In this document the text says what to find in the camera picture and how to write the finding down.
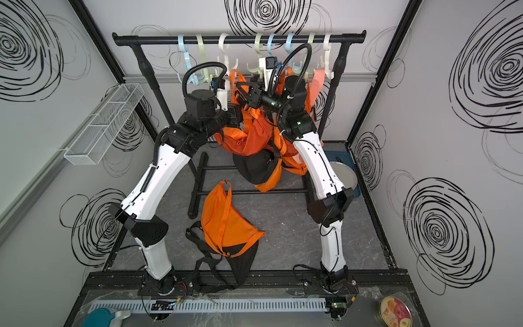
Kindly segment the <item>orange sling bag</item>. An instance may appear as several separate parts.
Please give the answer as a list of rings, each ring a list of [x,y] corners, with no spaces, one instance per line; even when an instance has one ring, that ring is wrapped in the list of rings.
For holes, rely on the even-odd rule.
[[[285,68],[279,75],[276,94],[281,106],[276,111],[275,139],[283,156],[283,167],[294,174],[304,175],[307,173],[305,160],[294,142],[317,131],[311,116],[315,101],[311,84],[293,75],[290,68]]]

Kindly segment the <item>pink sling bag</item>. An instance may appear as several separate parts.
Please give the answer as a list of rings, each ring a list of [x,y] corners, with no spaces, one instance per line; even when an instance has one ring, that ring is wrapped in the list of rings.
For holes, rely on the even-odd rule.
[[[317,97],[319,96],[325,80],[325,69],[317,69],[314,72],[312,82],[309,85],[309,105],[312,108],[315,104]]]

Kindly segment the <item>orange drawstring bag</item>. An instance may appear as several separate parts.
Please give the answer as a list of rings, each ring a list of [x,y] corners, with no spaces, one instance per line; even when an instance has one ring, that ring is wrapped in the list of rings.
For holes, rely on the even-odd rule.
[[[262,171],[261,183],[256,184],[255,187],[262,193],[268,192],[274,189],[281,179],[283,170],[283,160],[276,158],[270,160],[264,170]]]

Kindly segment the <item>orange crossbody bag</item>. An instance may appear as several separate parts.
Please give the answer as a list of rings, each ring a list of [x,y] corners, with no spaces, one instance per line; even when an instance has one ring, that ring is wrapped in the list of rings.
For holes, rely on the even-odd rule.
[[[242,256],[266,235],[238,213],[232,198],[232,185],[221,181],[206,197],[201,218],[207,245],[229,258]]]

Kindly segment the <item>black sling bag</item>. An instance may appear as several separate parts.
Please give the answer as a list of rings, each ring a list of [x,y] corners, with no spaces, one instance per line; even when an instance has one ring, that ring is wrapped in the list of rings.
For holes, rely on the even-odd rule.
[[[263,170],[267,163],[276,158],[281,158],[279,151],[263,149],[253,155],[233,154],[233,162],[239,173],[253,185],[262,182]]]

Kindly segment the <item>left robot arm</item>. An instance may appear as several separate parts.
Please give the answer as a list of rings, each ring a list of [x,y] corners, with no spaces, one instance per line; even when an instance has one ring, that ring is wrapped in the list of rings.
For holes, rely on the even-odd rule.
[[[187,91],[189,78],[204,68],[221,68],[209,89]],[[186,111],[176,123],[157,136],[153,158],[139,183],[121,204],[110,205],[109,212],[129,231],[142,252],[145,275],[151,288],[161,296],[171,294],[176,278],[165,244],[168,224],[156,215],[157,207],[175,177],[208,138],[230,123],[226,102],[218,96],[227,66],[218,61],[198,64],[185,73],[182,92]]]

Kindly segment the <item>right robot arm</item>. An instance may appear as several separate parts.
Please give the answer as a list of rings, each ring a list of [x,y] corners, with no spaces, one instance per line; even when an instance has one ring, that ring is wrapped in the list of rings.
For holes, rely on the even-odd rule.
[[[283,69],[301,50],[306,54],[299,75],[288,76],[283,91],[276,93]],[[307,211],[318,224],[321,237],[320,285],[328,292],[336,292],[350,280],[343,255],[341,228],[343,214],[354,197],[354,191],[335,174],[322,148],[315,122],[306,111],[307,105],[313,102],[313,86],[303,79],[311,56],[312,46],[301,44],[282,64],[275,65],[266,87],[259,82],[238,82],[233,94],[249,108],[272,113],[271,123],[277,128],[273,137],[292,144],[301,156],[316,193],[316,199],[309,203]]]

